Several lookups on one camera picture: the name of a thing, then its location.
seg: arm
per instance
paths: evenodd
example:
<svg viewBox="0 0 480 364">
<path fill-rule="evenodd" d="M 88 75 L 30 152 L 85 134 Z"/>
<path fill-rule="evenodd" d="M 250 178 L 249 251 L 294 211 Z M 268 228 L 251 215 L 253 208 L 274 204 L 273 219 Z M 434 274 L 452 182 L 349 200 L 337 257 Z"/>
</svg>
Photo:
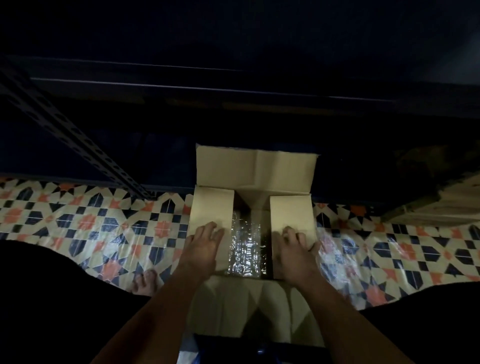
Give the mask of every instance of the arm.
<svg viewBox="0 0 480 364">
<path fill-rule="evenodd" d="M 177 269 L 158 293 L 133 316 L 92 361 L 97 363 L 176 363 L 190 303 L 215 271 L 223 229 L 201 226 L 189 236 Z"/>
<path fill-rule="evenodd" d="M 287 227 L 283 236 L 272 235 L 285 279 L 307 301 L 335 363 L 412 363 L 322 277 L 305 234 Z M 312 252 L 318 248 L 316 243 Z"/>
</svg>

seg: person's right arm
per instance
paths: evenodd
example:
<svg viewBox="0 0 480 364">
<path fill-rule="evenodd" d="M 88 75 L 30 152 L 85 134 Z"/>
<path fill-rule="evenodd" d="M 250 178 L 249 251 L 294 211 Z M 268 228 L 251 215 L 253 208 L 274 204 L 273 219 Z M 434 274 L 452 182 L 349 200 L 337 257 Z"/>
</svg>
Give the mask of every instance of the person's right arm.
<svg viewBox="0 0 480 364">
<path fill-rule="evenodd" d="M 286 228 L 273 238 L 285 280 L 307 301 L 334 363 L 413 363 L 322 277 L 304 234 Z"/>
</svg>

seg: hand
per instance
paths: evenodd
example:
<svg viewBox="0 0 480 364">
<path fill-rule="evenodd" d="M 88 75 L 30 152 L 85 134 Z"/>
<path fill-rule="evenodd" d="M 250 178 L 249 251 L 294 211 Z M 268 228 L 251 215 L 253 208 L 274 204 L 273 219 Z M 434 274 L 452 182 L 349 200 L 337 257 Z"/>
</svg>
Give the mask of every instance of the hand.
<svg viewBox="0 0 480 364">
<path fill-rule="evenodd" d="M 316 242 L 309 251 L 305 234 L 297 234 L 290 226 L 283 230 L 283 235 L 273 232 L 272 241 L 278 247 L 277 258 L 282 264 L 285 280 L 293 287 L 301 290 L 312 277 L 322 276 L 315 260 L 320 242 Z"/>
<path fill-rule="evenodd" d="M 220 229 L 212 235 L 215 228 L 216 224 L 211 221 L 198 227 L 195 235 L 185 239 L 185 246 L 174 274 L 185 273 L 199 284 L 210 278 L 215 272 L 216 251 L 225 233 L 225 229 Z"/>
</svg>

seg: person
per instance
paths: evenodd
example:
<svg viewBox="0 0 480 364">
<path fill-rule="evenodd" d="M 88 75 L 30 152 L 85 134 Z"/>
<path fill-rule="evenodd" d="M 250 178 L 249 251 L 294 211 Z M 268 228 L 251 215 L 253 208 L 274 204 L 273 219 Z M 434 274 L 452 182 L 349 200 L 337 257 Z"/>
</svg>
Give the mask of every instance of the person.
<svg viewBox="0 0 480 364">
<path fill-rule="evenodd" d="M 75 263 L 46 248 L 4 242 L 4 254 L 22 250 L 18 256 L 23 263 L 19 268 L 18 261 L 7 259 L 7 263 L 14 262 L 4 268 L 11 273 L 5 286 L 10 297 L 5 300 L 6 306 L 5 302 L 2 304 L 2 330 L 5 330 L 2 337 L 7 338 L 5 348 L 8 348 L 5 355 L 12 357 L 10 362 L 176 363 L 190 302 L 197 288 L 215 271 L 216 251 L 224 234 L 223 230 L 214 232 L 215 228 L 216 224 L 210 222 L 186 239 L 177 269 L 161 288 L 156 287 L 155 272 L 137 276 L 131 287 L 136 295 L 88 276 Z M 413 359 L 418 364 L 447 356 L 446 347 L 436 356 L 431 347 L 423 347 L 418 340 L 429 332 L 441 334 L 435 332 L 435 322 L 440 322 L 445 330 L 452 325 L 462 329 L 462 320 L 452 319 L 448 323 L 437 316 L 438 312 L 446 314 L 445 300 L 437 311 L 432 304 L 432 298 L 436 300 L 434 303 L 439 297 L 444 298 L 441 292 L 430 294 L 430 299 L 423 295 L 423 301 L 414 297 L 421 297 L 422 293 L 414 294 L 397 303 L 360 313 L 320 274 L 314 257 L 318 244 L 309 252 L 305 236 L 291 228 L 286 228 L 283 234 L 272 235 L 280 246 L 285 279 L 309 304 L 334 363 L 412 363 Z M 51 269 L 53 276 L 39 280 L 35 262 L 37 265 L 54 263 L 55 266 L 42 266 L 44 270 Z M 461 285 L 449 285 L 458 287 L 455 294 L 450 295 L 453 300 L 449 309 L 459 305 L 474 307 L 478 302 L 478 286 L 473 288 L 465 283 L 460 288 Z M 399 306 L 402 301 L 410 303 Z M 431 316 L 426 315 L 422 322 L 430 328 L 416 330 L 414 325 L 408 325 L 405 317 L 410 317 L 410 322 L 416 320 L 418 325 L 421 316 L 412 308 L 422 307 L 430 310 Z M 468 325 L 472 322 L 475 325 L 477 316 L 474 312 Z M 393 340 L 397 345 L 387 338 L 390 335 L 384 335 L 389 330 L 390 334 L 400 333 Z M 450 345 L 455 346 L 457 340 L 466 346 L 451 351 L 455 358 L 469 355 L 468 348 L 475 336 L 469 339 L 463 332 L 460 337 L 451 332 L 445 334 Z M 428 338 L 424 339 L 423 342 L 428 343 Z M 19 345 L 26 345 L 26 350 Z M 419 354 L 421 349 L 427 355 Z M 238 350 L 228 360 L 225 355 L 225 351 L 219 352 L 217 361 L 234 362 L 242 357 Z"/>
</svg>

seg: person's left arm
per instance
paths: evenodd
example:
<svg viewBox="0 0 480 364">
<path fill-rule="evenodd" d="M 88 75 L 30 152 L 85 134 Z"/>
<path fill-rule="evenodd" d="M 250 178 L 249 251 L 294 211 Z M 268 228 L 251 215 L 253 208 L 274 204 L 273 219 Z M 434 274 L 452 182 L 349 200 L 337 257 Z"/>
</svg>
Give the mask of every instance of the person's left arm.
<svg viewBox="0 0 480 364">
<path fill-rule="evenodd" d="M 201 226 L 189 236 L 177 269 L 158 293 L 133 316 L 92 361 L 98 363 L 176 363 L 190 303 L 215 271 L 224 231 Z"/>
</svg>

